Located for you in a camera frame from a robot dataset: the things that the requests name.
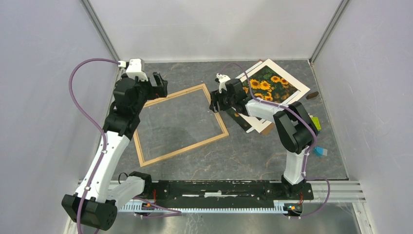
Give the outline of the white mat board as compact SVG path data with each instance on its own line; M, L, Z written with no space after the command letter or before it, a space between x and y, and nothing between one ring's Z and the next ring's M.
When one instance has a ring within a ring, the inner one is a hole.
M260 70L261 68L263 68L264 66L269 66L269 67L271 67L273 70L275 70L277 73L279 73L280 75L282 75L285 79L287 79L287 81L289 81L291 84L293 84L293 86L295 86L297 89L299 89L300 90L300 93L299 93L299 95L297 95L295 98L293 98L292 100L290 100L289 102L287 102L287 103L282 103L282 104L290 104L290 103L292 103L292 102L295 102L295 101L298 101L299 99L301 99L305 94L307 94L309 91L310 91L310 88L309 87L307 87L306 85L304 85L302 82L300 82L298 79L296 79L295 77L293 77L291 74L289 74L286 70L284 70L283 68L281 68L276 62L274 62L274 61L272 61L272 60L270 60L270 59L267 59L267 60L265 60L265 61L263 61L263 60L261 60L262 61L262 63L259 65L259 66L257 66L257 67L255 67L255 69L254 70L252 70L252 72L254 73L254 72L256 72L256 71L258 71L258 70ZM269 132L270 130L271 130L271 128L272 128L272 122L271 122L271 125L268 127L268 128L266 128L265 130L263 130L262 132L264 132L265 134L267 134L267 132Z

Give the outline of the sunflower photo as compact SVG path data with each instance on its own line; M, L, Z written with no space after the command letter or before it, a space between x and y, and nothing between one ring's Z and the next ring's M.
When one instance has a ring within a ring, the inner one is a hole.
M274 103L287 103L297 95L300 90L291 84L282 75L269 66L264 66L256 72L252 72L262 61L247 70L253 94L257 98ZM271 125L271 122L258 117L248 117L237 113L233 108L226 113L246 132L262 132Z

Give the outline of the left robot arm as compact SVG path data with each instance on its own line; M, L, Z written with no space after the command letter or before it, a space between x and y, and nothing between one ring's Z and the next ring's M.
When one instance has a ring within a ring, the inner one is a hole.
M114 223L118 211L135 196L148 198L153 185L148 174L132 172L114 189L109 189L112 175L121 155L133 138L140 118L139 114L149 100L165 98L168 82L159 72L153 72L156 85L149 79L129 78L126 74L115 83L114 101L109 114L100 128L102 138L91 166L73 195L65 195L61 205L78 232L81 226L97 230L108 230Z

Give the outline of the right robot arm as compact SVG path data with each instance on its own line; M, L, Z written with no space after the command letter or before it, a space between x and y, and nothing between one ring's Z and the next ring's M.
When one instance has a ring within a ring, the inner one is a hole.
M275 124L286 149L286 168L282 175L282 195L288 199L298 196L306 184L306 163L317 140L318 130L304 106L295 101L283 105L248 95L239 79L219 74L219 88L210 92L210 110L233 109L238 114L257 117Z

